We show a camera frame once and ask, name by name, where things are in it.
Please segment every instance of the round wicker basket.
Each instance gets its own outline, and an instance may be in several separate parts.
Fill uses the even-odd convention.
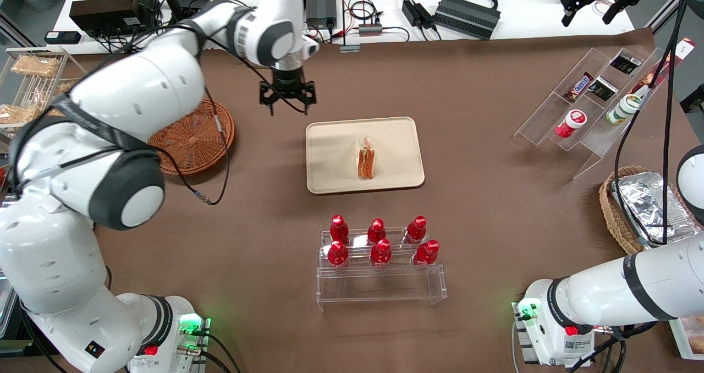
[[[227,148],[234,140],[234,121],[228,110],[218,102],[203,100],[193,112],[149,138],[149,144],[163,148],[176,160],[183,175],[192,175],[213,167],[227,149],[222,145],[213,105],[222,123]],[[171,160],[161,152],[161,172],[178,175]]]
[[[636,175],[637,173],[648,171],[649,169],[645,167],[621,167],[618,170],[618,176],[628,177],[629,175]],[[631,229],[631,225],[626,220],[626,217],[624,217],[623,212],[621,212],[621,208],[618,206],[618,203],[616,203],[616,201],[611,197],[611,191],[609,191],[608,186],[611,182],[613,182],[613,180],[614,173],[612,172],[608,179],[606,179],[606,182],[604,182],[599,188],[599,203],[601,204],[601,212],[604,213],[606,227],[609,229],[609,233],[613,235],[618,242],[618,245],[621,245],[621,248],[623,248],[628,255],[631,255],[643,250],[643,245],[638,242],[638,236],[636,236],[636,233],[634,233]],[[682,207],[685,207],[677,188],[673,185],[669,185],[669,189],[672,190],[674,196],[677,197],[679,203],[682,204]],[[687,212],[689,213],[689,217],[691,217],[694,222],[692,213],[689,211]]]

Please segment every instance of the black box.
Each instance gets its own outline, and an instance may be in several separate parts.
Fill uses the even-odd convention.
[[[90,37],[131,35],[156,25],[156,0],[77,0],[68,17]]]
[[[337,0],[306,0],[306,17],[318,29],[336,29]]]
[[[440,0],[435,24],[447,29],[489,40],[501,12],[465,0]]]

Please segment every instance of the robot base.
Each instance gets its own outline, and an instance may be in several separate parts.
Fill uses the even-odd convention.
[[[204,346],[204,338],[182,333],[184,328],[209,331],[210,320],[197,315],[188,300],[180,296],[167,296],[166,301],[173,308],[173,322],[166,340],[159,346],[156,355],[138,355],[128,363],[130,373],[202,373],[205,364],[201,357],[176,353],[179,345]]]
[[[532,283],[526,290],[523,300],[514,305],[516,315],[523,315],[528,311],[533,316],[526,321],[518,321],[517,328],[521,332],[525,330],[530,345],[523,344],[524,359],[526,363],[535,363],[535,359],[530,360],[530,353],[526,348],[532,347],[537,355],[538,363],[541,365],[564,365],[565,368],[572,367],[580,357],[590,353],[594,348],[594,331],[587,334],[568,336],[565,328],[560,326],[548,308],[548,287],[553,281],[550,279],[539,279]],[[587,367],[591,362],[587,361],[582,366]]]

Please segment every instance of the clear acrylic shelf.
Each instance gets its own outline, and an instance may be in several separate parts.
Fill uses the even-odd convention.
[[[630,75],[624,74],[615,67],[611,67],[611,61],[619,57],[622,52],[642,62],[640,67]],[[605,157],[630,122],[630,120],[626,120],[626,122],[619,125],[613,125],[606,120],[606,113],[613,109],[621,98],[641,86],[639,84],[641,80],[654,65],[658,64],[663,54],[664,51],[658,48],[647,59],[643,59],[623,48],[615,57],[611,58],[595,48],[590,49],[555,90],[548,95],[543,104],[533,112],[533,115],[528,117],[528,120],[518,128],[514,136],[522,135],[534,145],[539,145],[545,139],[549,139],[567,152],[576,145],[583,145],[591,150],[592,155],[573,178],[582,175]],[[584,77],[585,72],[589,73],[593,78],[602,77],[608,80],[609,83],[618,88],[618,93],[608,100],[602,100],[593,92],[583,91],[574,102],[565,99],[565,93],[569,92]],[[645,109],[645,107],[647,107],[647,101],[641,110]],[[567,112],[571,109],[582,110],[586,114],[587,123],[573,132],[570,137],[561,138],[555,133],[555,127],[562,122]]]
[[[403,227],[387,228],[392,259],[385,267],[372,267],[369,261],[372,247],[367,246],[367,229],[350,230],[349,266],[337,268],[327,260],[327,250],[332,242],[330,232],[322,231],[315,294],[320,310],[324,310],[326,303],[427,300],[433,305],[447,298],[442,263],[438,259],[433,265],[413,265],[410,260],[419,244],[403,244],[404,233]]]

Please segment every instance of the red bottle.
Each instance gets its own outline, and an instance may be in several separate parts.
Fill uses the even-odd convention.
[[[425,233],[427,233],[425,228],[427,223],[428,220],[425,220],[425,217],[417,217],[413,220],[413,222],[410,222],[410,225],[405,228],[403,243],[420,244],[423,241],[423,238],[425,238]]]
[[[347,247],[340,240],[334,240],[327,251],[327,260],[335,267],[347,267],[350,264],[350,254]]]
[[[369,260],[374,267],[384,267],[392,259],[392,245],[389,240],[382,238],[372,247]]]
[[[342,215],[335,215],[332,217],[332,224],[330,224],[330,237],[333,240],[340,240],[345,245],[350,245],[350,228],[347,227],[345,219]]]
[[[367,231],[367,245],[376,245],[379,240],[387,237],[387,230],[384,228],[384,221],[380,218],[375,218],[372,225]]]
[[[410,262],[416,266],[427,266],[435,263],[440,251],[440,243],[435,240],[430,240],[427,243],[422,243],[415,251],[415,255],[410,259]]]

